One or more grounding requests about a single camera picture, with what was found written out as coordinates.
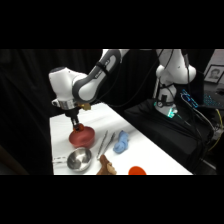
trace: white table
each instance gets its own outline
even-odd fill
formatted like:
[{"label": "white table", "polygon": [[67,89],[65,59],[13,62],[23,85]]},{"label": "white table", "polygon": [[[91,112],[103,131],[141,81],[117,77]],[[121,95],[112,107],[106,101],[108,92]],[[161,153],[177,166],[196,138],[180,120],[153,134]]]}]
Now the white table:
[{"label": "white table", "polygon": [[[143,168],[148,175],[192,175],[107,105],[98,104],[93,106],[91,111],[80,111],[79,120],[96,132],[95,143],[91,148],[91,165],[82,173],[74,173],[66,163],[57,164],[54,165],[55,175],[96,175],[101,169],[96,156],[107,130],[109,133],[105,145],[116,132],[116,138],[105,156],[113,164],[118,175],[128,175],[133,166]],[[68,141],[72,132],[71,120],[60,115],[50,119],[50,126],[53,157],[68,157],[75,150]],[[122,130],[129,134],[129,148],[118,155],[113,151],[113,147],[118,142],[118,135]]]}]

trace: red lid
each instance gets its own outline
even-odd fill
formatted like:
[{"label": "red lid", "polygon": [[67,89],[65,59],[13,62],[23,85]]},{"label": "red lid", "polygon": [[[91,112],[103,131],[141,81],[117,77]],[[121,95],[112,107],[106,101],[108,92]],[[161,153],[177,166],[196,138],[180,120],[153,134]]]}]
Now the red lid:
[{"label": "red lid", "polygon": [[90,149],[94,140],[95,131],[90,127],[85,127],[81,132],[73,131],[69,136],[69,141],[75,148],[84,147]]},{"label": "red lid", "polygon": [[129,171],[130,176],[146,176],[146,172],[140,167],[132,167]]}]

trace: metal bowl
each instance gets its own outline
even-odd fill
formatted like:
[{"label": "metal bowl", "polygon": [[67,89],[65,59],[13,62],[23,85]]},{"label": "metal bowl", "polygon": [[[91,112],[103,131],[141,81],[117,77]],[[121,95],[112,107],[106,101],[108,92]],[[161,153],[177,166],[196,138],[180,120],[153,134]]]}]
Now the metal bowl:
[{"label": "metal bowl", "polygon": [[86,170],[92,161],[92,153],[87,148],[78,148],[68,157],[68,168],[75,172]]}]

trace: black background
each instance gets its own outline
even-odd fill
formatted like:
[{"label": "black background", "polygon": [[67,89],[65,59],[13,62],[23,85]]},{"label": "black background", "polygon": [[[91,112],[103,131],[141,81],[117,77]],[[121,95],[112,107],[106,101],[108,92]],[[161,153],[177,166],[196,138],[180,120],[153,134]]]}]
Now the black background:
[{"label": "black background", "polygon": [[[214,49],[188,49],[188,52],[191,65],[203,72]],[[101,49],[0,49],[0,144],[30,174],[53,174],[49,118],[63,111],[51,105],[56,96],[49,72],[65,66],[88,74],[101,54]],[[132,49],[123,60],[115,88],[102,101],[119,105],[129,100],[156,59],[154,51]],[[159,63],[132,102],[114,108],[119,114],[152,97],[158,66]],[[117,73],[118,68],[101,88],[99,97],[110,88]],[[203,75],[197,74],[195,83],[202,79]],[[193,89],[196,95],[201,91]]]}]

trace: green light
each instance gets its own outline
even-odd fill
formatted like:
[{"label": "green light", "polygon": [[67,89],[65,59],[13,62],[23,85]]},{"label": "green light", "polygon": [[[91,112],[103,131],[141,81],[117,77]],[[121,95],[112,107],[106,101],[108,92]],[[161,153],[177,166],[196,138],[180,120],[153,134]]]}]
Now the green light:
[{"label": "green light", "polygon": [[172,108],[169,111],[168,117],[170,117],[170,118],[174,117],[174,113],[173,113],[173,109]]}]

